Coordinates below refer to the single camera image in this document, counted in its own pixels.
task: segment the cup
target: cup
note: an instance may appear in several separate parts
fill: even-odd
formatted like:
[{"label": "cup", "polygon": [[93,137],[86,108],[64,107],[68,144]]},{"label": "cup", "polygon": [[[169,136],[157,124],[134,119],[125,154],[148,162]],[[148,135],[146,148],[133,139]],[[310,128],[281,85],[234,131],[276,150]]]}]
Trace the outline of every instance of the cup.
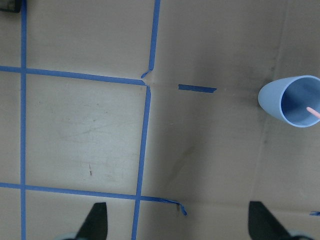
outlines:
[{"label": "cup", "polygon": [[320,79],[292,76],[272,81],[258,94],[260,106],[271,116],[298,128],[310,127],[320,121],[307,111],[320,112]]}]

